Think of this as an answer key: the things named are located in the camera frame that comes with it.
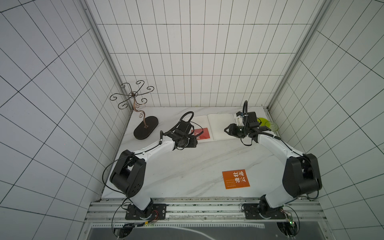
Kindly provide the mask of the red card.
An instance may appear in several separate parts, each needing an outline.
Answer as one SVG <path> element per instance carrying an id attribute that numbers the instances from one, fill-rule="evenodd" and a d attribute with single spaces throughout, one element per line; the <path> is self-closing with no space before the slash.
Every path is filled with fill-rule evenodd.
<path id="1" fill-rule="evenodd" d="M 208 128 L 203 128 L 203 129 L 194 129 L 194 137 L 196 137 L 197 140 L 210 140 L 210 132 Z"/>

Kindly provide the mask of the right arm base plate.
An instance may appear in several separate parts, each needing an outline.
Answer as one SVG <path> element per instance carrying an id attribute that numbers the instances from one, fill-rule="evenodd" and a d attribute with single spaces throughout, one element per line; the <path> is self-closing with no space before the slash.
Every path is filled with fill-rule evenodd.
<path id="1" fill-rule="evenodd" d="M 241 207 L 247 220 L 285 220 L 282 208 L 270 208 L 266 203 L 243 204 Z"/>

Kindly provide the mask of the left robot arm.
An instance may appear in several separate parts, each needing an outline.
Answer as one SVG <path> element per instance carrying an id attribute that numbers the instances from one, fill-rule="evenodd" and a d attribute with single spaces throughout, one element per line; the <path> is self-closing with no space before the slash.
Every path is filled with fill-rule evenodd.
<path id="1" fill-rule="evenodd" d="M 197 137 L 190 121 L 180 120 L 171 130 L 161 132 L 160 140 L 148 147 L 131 152 L 125 150 L 111 172 L 110 182 L 121 191 L 143 215 L 152 212 L 153 200 L 141 189 L 144 186 L 147 165 L 176 149 L 195 148 Z"/>

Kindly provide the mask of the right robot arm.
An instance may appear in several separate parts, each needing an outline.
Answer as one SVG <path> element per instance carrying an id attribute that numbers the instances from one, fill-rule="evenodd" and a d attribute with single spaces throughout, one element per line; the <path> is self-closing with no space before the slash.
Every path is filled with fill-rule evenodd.
<path id="1" fill-rule="evenodd" d="M 255 112 L 238 112 L 242 124 L 230 124 L 224 129 L 229 136 L 244 139 L 249 137 L 255 143 L 267 148 L 284 165 L 282 183 L 272 192 L 260 198 L 259 211 L 275 210 L 302 195 L 322 189 L 318 159 L 313 154 L 304 154 L 271 133 L 268 126 L 262 126 Z"/>

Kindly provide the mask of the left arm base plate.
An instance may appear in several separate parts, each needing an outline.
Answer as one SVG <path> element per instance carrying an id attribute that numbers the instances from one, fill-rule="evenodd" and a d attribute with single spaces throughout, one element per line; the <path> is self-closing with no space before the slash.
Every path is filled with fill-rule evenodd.
<path id="1" fill-rule="evenodd" d="M 164 220 L 166 218 L 166 204 L 149 204 L 145 210 L 140 210 L 135 205 L 128 205 L 125 219 L 126 220 Z"/>

